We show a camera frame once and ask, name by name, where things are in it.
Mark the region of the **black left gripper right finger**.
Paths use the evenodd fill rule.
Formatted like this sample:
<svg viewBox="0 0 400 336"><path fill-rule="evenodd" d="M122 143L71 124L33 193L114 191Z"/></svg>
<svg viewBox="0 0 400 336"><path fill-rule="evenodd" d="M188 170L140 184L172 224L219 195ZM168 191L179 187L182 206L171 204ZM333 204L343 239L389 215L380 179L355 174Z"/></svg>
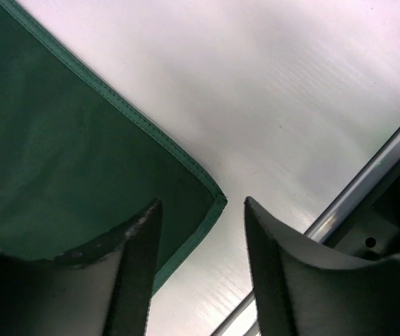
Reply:
<svg viewBox="0 0 400 336"><path fill-rule="evenodd" d="M262 335L400 335L400 255L346 255L251 197L244 224Z"/></svg>

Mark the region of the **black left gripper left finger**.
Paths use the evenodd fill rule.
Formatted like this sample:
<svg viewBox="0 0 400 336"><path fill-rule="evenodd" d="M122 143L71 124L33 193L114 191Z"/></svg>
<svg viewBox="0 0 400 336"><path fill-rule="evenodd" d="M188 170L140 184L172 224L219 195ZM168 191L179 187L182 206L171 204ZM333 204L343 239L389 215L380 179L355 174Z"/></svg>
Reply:
<svg viewBox="0 0 400 336"><path fill-rule="evenodd" d="M155 199L51 260L0 253L0 335L143 335L162 219Z"/></svg>

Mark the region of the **dark green cloth napkin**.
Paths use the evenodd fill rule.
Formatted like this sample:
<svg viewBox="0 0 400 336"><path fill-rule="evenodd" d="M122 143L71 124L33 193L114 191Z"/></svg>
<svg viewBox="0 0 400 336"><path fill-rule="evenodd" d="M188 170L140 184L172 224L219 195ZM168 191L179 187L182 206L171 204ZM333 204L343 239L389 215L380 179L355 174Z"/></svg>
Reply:
<svg viewBox="0 0 400 336"><path fill-rule="evenodd" d="M213 178L15 1L0 1L0 250L51 259L163 203L159 289L226 206Z"/></svg>

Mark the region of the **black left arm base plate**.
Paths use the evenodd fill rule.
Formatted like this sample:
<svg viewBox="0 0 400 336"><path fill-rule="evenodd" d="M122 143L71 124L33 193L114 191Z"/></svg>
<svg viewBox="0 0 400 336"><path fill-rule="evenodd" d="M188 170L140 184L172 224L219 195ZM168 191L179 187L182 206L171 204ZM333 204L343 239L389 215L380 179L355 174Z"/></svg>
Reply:
<svg viewBox="0 0 400 336"><path fill-rule="evenodd" d="M347 218L326 246L379 260L400 253L400 177L367 209Z"/></svg>

